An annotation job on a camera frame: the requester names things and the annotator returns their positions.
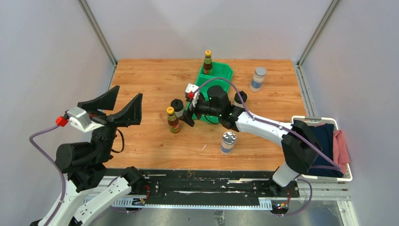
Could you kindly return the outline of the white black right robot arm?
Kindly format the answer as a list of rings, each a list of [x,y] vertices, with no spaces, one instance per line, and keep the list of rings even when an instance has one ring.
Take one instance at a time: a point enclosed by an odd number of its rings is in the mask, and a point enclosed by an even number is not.
[[[276,169],[272,181],[268,184],[274,196],[282,196],[287,185],[299,174],[306,174],[322,151],[322,146],[312,129],[304,122],[293,124],[270,120],[253,114],[249,116],[244,107],[232,104],[228,94],[220,86],[207,90],[205,100],[198,86],[188,84],[185,89],[188,108],[180,119],[191,127],[193,116],[214,116],[226,129],[246,132],[270,140],[279,145],[285,161]]]

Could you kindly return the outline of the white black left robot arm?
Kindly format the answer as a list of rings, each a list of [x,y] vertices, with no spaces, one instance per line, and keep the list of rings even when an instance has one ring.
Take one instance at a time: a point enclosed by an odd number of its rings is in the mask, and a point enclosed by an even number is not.
[[[119,112],[114,109],[119,86],[89,101],[79,102],[57,118],[55,128],[66,124],[90,132],[91,140],[61,144],[50,162],[57,169],[62,191],[48,214],[33,221],[34,226],[87,226],[116,200],[129,193],[150,193],[144,176],[135,167],[127,167],[107,188],[89,202],[84,199],[98,187],[106,174],[105,163],[113,157],[113,143],[121,127],[139,125],[143,95],[138,93]]]

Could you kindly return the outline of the yellow cap sauce bottle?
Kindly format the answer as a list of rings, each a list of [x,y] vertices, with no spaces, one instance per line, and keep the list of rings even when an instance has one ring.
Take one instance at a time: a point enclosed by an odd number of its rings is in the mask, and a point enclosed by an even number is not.
[[[206,50],[202,71],[204,74],[210,75],[212,69],[213,69],[212,52],[211,50]]]
[[[178,133],[180,131],[180,125],[174,108],[170,106],[166,109],[166,112],[168,115],[168,124],[170,131],[173,133]]]

